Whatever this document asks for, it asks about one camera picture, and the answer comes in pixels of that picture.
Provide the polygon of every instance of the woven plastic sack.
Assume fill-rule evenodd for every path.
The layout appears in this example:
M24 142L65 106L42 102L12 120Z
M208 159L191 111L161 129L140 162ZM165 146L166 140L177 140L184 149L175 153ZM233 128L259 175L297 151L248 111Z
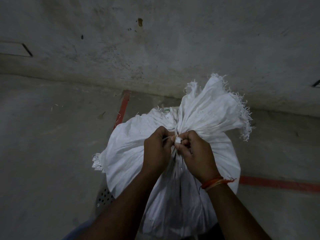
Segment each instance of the woven plastic sack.
M251 127L248 108L238 94L226 91L221 76L213 74L201 91L196 82L187 84L179 107L154 108L148 114L136 115L119 124L110 136L107 148L93 159L97 170L104 170L109 190L117 198L140 172L143 142L159 126L176 135L194 130L209 142L220 174L236 179L229 183L237 192L240 166L230 139L224 133L240 128L245 140ZM182 156L171 149L166 171L155 184L139 231L164 239L181 239L202 234L217 223L207 193L188 171Z

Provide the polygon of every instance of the red stripe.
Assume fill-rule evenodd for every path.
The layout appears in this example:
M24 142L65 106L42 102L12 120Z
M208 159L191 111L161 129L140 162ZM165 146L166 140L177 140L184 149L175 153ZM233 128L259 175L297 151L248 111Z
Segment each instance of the red stripe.
M250 176L241 176L239 183L252 186L262 186L285 190L298 190L310 193L320 193L320 185L311 183L301 183L294 181L284 181Z
M123 100L122 100L122 103L121 103L121 106L120 106L120 109L118 112L117 119L115 120L115 124L114 124L113 129L115 129L117 127L117 125L122 123L123 117L125 116L128 102L130 100L130 95L131 95L131 92L129 90L123 91Z

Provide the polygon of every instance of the gray floor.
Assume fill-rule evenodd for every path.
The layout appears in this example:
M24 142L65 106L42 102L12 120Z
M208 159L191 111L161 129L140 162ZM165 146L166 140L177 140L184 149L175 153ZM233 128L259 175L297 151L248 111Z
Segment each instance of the gray floor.
M122 91L0 78L0 239L61 239L94 217L105 149ZM133 92L123 121L179 99ZM249 142L228 132L243 175L320 182L320 119L253 110ZM240 185L238 197L273 239L319 239L319 194Z

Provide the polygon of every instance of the gray wall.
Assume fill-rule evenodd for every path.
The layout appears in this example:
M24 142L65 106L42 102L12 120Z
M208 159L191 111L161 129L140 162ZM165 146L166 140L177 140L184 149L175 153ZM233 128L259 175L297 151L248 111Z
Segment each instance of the gray wall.
M0 40L34 55L0 55L0 73L180 98L216 72L251 107L320 116L310 87L319 9L319 0L0 0Z

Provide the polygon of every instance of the person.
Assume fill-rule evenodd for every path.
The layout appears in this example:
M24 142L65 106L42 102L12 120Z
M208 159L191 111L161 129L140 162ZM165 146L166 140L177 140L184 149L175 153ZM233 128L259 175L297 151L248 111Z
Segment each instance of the person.
M169 164L174 145L183 156L190 173L201 183L220 177L211 146L190 130L179 135L160 126L144 141L142 169L112 205L81 232L78 240L134 239L150 193ZM270 239L227 184L218 184L207 191L218 223L226 240Z

